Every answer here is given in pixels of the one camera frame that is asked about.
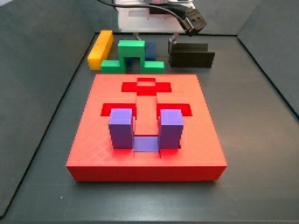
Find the black block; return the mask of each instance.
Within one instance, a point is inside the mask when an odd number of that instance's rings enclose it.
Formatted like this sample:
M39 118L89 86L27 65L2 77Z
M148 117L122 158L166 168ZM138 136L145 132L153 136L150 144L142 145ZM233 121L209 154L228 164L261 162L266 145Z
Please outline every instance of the black block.
M170 67L210 68L214 52L208 52L208 44L172 44L169 52Z

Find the yellow block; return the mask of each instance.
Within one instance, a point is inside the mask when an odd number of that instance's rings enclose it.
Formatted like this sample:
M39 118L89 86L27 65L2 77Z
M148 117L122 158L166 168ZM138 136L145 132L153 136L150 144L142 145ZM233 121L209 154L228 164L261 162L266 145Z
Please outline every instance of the yellow block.
M101 61L108 58L109 49L113 43L113 32L101 31L97 41L87 54L87 67L90 70L100 70Z

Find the red base plate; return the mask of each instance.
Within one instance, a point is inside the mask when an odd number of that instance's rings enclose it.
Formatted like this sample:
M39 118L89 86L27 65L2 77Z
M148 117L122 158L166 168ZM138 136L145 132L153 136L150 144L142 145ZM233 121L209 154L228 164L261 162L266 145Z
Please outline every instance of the red base plate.
M181 109L181 148L160 152L113 149L108 132L110 108L133 109L138 136L156 135L160 109ZM96 75L66 167L75 181L217 180L226 161L196 75Z

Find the toy block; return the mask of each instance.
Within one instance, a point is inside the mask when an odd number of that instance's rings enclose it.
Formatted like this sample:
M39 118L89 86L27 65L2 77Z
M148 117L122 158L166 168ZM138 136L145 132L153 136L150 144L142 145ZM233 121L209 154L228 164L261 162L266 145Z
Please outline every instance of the toy block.
M145 42L142 40L118 40L117 43L118 58L145 58Z
M108 129L114 149L133 148L132 109L113 108L110 110Z
M157 136L134 136L134 152L158 152Z
M162 74L164 62L162 61L145 61L144 66L140 67L142 74Z
M156 99L154 96L137 96L134 100L134 136L157 136Z
M210 68L214 52L208 52L208 44L176 43L170 46L170 67Z
M226 161L196 74L144 76L148 79L145 81L153 79L156 85L169 83L172 89L170 92L157 92L156 97L150 98L157 101L160 98L162 103L168 99L169 102L190 105L190 116L182 118L180 149L160 149L160 152L113 149L108 130L109 117L98 115L102 102L108 103L108 99L113 98L120 102L121 99L134 98L136 112L138 109L141 111L148 103L138 104L137 98L148 96L121 92L122 83L137 83L141 77L140 74L96 75L66 162L71 177L75 181L117 182L217 180Z
M90 70L100 70L101 61L108 58L112 43L113 32L101 31L87 54L87 67Z
M154 42L144 43L144 60L154 61Z
M178 109L161 109L158 148L178 149L182 134L182 113Z
M120 60L102 60L100 67L102 74L121 74L126 71Z

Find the cable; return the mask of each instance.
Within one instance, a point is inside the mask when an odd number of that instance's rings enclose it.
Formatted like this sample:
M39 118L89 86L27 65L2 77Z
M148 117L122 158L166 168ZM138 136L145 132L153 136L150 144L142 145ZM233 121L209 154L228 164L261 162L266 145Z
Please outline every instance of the cable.
M156 5L150 5L150 4L114 4L114 3L106 3L101 0L97 0L100 3L108 5L108 6L113 6L113 7L117 7L117 8L153 8L153 9L158 9L161 11L166 11L169 14L172 14L178 21L181 21L182 19L169 10L166 10L165 8L162 7L158 7Z

